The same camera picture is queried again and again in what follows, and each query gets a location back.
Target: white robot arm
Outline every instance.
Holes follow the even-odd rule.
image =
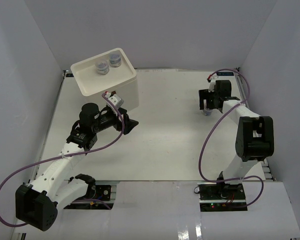
[[[129,119],[127,111],[120,107],[124,101],[117,94],[107,92],[105,97],[120,112],[124,121],[123,134],[128,134],[139,123]],[[98,105],[85,104],[59,154],[62,158],[54,160],[34,181],[21,185],[15,192],[16,217],[46,231],[55,222],[58,210],[78,198],[92,198],[96,181],[91,176],[79,174],[72,177],[66,186],[61,185],[69,172],[85,157],[83,152],[89,151],[96,143],[97,133],[109,127],[122,131],[121,120],[112,106],[108,105],[99,111]]]
[[[250,111],[237,97],[231,96],[231,91],[232,86],[229,80],[215,80],[214,78],[210,82],[209,89],[199,90],[201,110],[208,112],[218,109],[238,125],[235,140],[236,156],[220,173],[217,180],[212,181],[216,184],[199,186],[200,199],[207,201],[208,198],[210,201],[214,197],[220,199],[222,196],[233,196],[232,200],[241,201],[238,204],[245,206],[243,178],[254,165],[274,153],[273,120],[269,116],[260,116]],[[216,212],[225,209],[223,206],[220,208],[205,206],[205,211]]]

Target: cable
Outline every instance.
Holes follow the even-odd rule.
[[[124,130],[125,130],[125,123],[124,123],[124,119],[121,115],[121,113],[119,112],[119,110],[116,108],[115,105],[113,105],[113,103],[111,101],[109,101],[107,98],[106,98],[106,94],[103,93],[101,95],[104,100],[110,104],[113,109],[116,111],[117,115],[119,116],[120,120],[121,120],[121,125],[122,125],[122,128],[121,128],[121,132],[120,134],[116,137],[115,140],[113,140],[112,142],[110,142],[109,144],[105,145],[105,146],[102,146],[102,147],[99,147],[97,149],[93,149],[93,150],[89,150],[89,151],[82,151],[82,152],[74,152],[74,153],[70,153],[70,154],[65,154],[64,157],[72,157],[72,156],[76,156],[76,155],[81,155],[81,154],[89,154],[89,153],[94,153],[94,152],[97,152],[97,151],[100,151],[100,150],[103,150],[103,149],[106,149],[108,147],[110,147],[111,145],[113,145],[114,143],[116,143],[120,138],[121,136],[124,134]],[[26,170],[28,168],[31,168],[31,167],[34,167],[36,165],[40,165],[40,164],[44,164],[44,163],[48,163],[48,162],[51,162],[51,161],[54,161],[54,160],[58,160],[58,159],[61,159],[63,156],[62,155],[59,155],[59,156],[55,156],[55,157],[52,157],[52,158],[49,158],[49,159],[46,159],[46,160],[43,160],[43,161],[39,161],[39,162],[35,162],[35,163],[32,163],[32,164],[29,164],[27,166],[24,166],[16,171],[14,171],[13,173],[11,173],[9,176],[7,176],[3,181],[2,183],[0,184],[0,191],[2,189],[2,187],[6,184],[6,182],[12,178],[14,175],[20,173],[21,171],[23,170]],[[11,228],[18,228],[18,227],[23,227],[25,225],[27,225],[27,223],[22,223],[22,224],[11,224],[9,222],[6,222],[0,215],[0,222],[8,227],[11,227]]]
[[[108,204],[106,204],[104,201],[101,201],[100,199],[82,199],[82,200],[75,200],[73,203],[84,203],[84,202],[100,202],[102,203],[107,209],[111,210],[111,207],[109,207]]]
[[[236,107],[240,106],[241,104],[244,104],[245,102],[248,101],[249,97],[250,97],[250,85],[247,81],[247,79],[245,78],[244,75],[242,75],[239,71],[237,70],[234,70],[234,69],[229,69],[229,68],[222,68],[222,69],[219,69],[217,71],[214,71],[212,74],[209,75],[208,77],[208,80],[210,79],[210,77],[212,75],[214,75],[215,73],[218,73],[220,71],[224,71],[224,70],[227,70],[227,71],[231,71],[231,72],[234,72],[234,73],[237,73],[239,76],[241,76],[243,78],[243,80],[245,81],[245,84],[247,86],[247,95],[246,95],[246,98],[243,99],[240,103],[236,104],[235,106],[233,106],[232,108],[230,108],[229,111],[227,111],[225,114],[223,114],[220,119],[216,122],[216,124],[213,126],[213,128],[210,130],[208,136],[206,137],[204,143],[203,143],[203,146],[202,146],[202,149],[201,149],[201,152],[200,152],[200,156],[199,156],[199,161],[198,161],[198,170],[199,170],[199,174],[200,176],[203,178],[203,180],[205,180],[206,182],[209,182],[209,183],[224,183],[224,182],[227,182],[227,181],[234,181],[234,180],[246,180],[246,179],[251,179],[251,178],[256,178],[258,180],[260,180],[261,182],[261,190],[258,194],[258,196],[250,203],[246,204],[246,205],[241,205],[241,206],[234,206],[234,208],[245,208],[245,207],[248,207],[252,204],[254,204],[261,196],[262,192],[264,191],[264,181],[259,177],[259,176],[256,176],[256,175],[252,175],[252,176],[246,176],[244,178],[240,178],[240,177],[233,177],[233,178],[228,178],[228,179],[224,179],[224,180],[209,180],[207,179],[203,173],[202,173],[202,170],[201,170],[201,162],[202,162],[202,157],[203,157],[203,154],[204,154],[204,151],[205,151],[205,148],[207,146],[207,143],[211,137],[211,135],[214,133],[214,131],[216,130],[217,126],[220,124],[220,122],[226,117],[229,115],[229,113],[231,113],[232,110],[234,110]]]

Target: small jar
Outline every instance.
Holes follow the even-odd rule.
[[[113,51],[109,54],[109,63],[111,67],[117,68],[121,65],[120,51]]]
[[[107,60],[100,59],[95,63],[96,70],[101,75],[106,75],[109,72],[109,64]]]

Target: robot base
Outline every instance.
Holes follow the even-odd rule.
[[[242,184],[221,188],[219,184],[200,184],[198,191],[201,212],[247,211],[246,195]]]

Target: white container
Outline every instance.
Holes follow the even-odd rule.
[[[106,75],[109,72],[109,64],[105,59],[96,61],[94,65],[99,74]]]
[[[96,62],[101,59],[109,61],[109,54],[114,51],[119,51],[121,54],[121,66],[110,67],[106,75],[99,74]],[[105,101],[101,94],[105,91],[116,91],[124,100],[122,108],[130,111],[139,106],[137,73],[121,48],[77,62],[71,66],[71,71],[82,95],[87,97],[87,102],[96,103],[102,108]]]
[[[109,54],[109,63],[113,68],[121,66],[121,53],[120,51],[113,51]]]

